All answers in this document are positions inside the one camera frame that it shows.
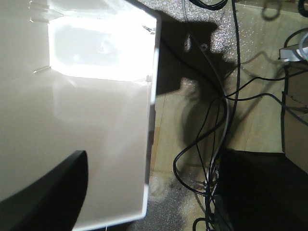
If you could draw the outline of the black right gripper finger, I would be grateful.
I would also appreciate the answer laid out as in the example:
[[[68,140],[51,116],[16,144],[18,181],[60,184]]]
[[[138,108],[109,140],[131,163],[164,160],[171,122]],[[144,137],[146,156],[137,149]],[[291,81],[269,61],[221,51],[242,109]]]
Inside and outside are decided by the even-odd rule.
[[[0,203],[2,231],[71,231],[89,182],[88,156],[78,150]]]

